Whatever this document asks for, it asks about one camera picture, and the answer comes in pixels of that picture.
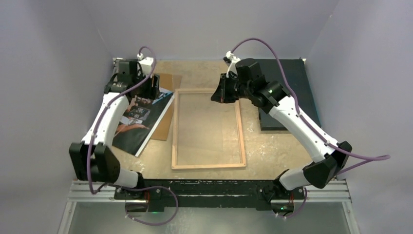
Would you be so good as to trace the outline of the printed photo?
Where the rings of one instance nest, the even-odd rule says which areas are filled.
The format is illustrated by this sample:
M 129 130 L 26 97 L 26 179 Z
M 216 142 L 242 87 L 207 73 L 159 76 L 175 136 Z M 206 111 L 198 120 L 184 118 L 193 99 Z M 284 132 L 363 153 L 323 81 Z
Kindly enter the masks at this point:
M 174 100 L 173 91 L 160 88 L 155 100 L 135 95 L 121 116 L 113 147 L 139 156 Z

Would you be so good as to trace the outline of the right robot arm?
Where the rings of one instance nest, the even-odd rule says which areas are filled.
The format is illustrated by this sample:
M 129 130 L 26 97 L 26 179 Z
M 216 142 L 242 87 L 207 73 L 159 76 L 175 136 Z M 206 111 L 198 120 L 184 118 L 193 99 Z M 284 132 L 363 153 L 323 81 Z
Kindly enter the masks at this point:
M 274 180 L 274 194 L 286 198 L 293 189 L 312 185 L 323 189 L 345 166 L 352 146 L 324 132 L 297 105 L 291 91 L 277 81 L 268 82 L 254 59 L 224 58 L 228 66 L 220 75 L 211 101 L 235 103 L 244 98 L 282 124 L 305 148 L 312 162 L 287 169 Z

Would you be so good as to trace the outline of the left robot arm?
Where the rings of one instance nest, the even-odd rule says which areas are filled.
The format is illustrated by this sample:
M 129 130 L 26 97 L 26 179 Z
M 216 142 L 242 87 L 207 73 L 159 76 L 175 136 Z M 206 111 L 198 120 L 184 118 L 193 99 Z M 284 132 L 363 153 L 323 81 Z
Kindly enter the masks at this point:
M 112 152 L 112 144 L 118 123 L 131 99 L 135 96 L 152 99 L 158 95 L 159 76 L 154 74 L 156 63 L 152 57 L 115 58 L 113 75 L 105 86 L 102 104 L 92 126 L 80 142 L 69 147 L 75 175 L 88 182 L 93 195 L 101 190 L 94 188 L 94 182 L 126 188 L 132 199 L 140 199 L 145 194 L 145 186 L 140 183 L 141 173 L 122 168 Z

